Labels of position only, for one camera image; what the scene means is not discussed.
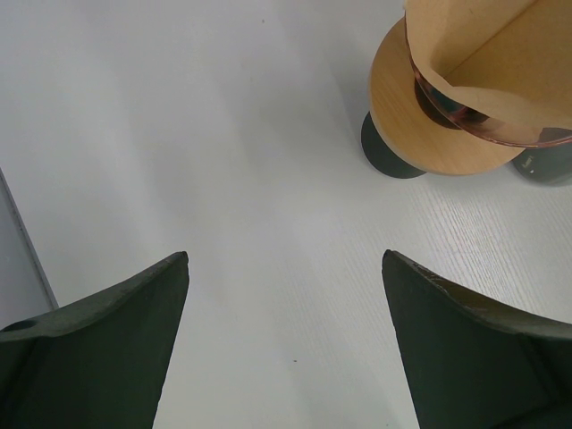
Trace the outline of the brown paper coffee filter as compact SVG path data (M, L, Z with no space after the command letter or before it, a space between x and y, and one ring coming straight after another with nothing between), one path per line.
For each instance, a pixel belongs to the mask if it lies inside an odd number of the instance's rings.
M407 1L421 75L446 97L515 125L571 126L569 1Z

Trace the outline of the wooden dripper ring holder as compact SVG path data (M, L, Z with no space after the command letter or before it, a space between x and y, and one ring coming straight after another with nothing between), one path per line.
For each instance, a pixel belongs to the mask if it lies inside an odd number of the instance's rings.
M368 96L376 131L402 161L423 172L464 176L494 170L524 151L437 124L418 103L415 83L405 20L400 19L377 49Z

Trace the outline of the red-rimmed glass carafe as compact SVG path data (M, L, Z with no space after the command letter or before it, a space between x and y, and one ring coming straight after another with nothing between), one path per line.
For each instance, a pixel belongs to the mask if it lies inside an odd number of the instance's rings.
M402 180L425 175L425 171L406 163L388 147L375 128L370 112L362 123L360 141L367 161L378 172Z

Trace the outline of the grey glass carafe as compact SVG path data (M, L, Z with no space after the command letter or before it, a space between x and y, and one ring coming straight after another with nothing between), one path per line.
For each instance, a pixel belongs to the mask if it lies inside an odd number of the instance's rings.
M524 178L545 186L571 183L571 146L529 148L512 160L516 171Z

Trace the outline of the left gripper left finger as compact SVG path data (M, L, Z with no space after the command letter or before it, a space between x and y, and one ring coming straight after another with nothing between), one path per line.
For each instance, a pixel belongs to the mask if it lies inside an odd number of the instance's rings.
M1 331L3 428L150 428L189 289L174 253Z

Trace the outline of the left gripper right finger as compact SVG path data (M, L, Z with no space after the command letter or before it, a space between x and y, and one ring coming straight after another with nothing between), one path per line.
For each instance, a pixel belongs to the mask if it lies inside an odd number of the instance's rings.
M571 326L503 304L399 252L382 261L422 428L569 428Z

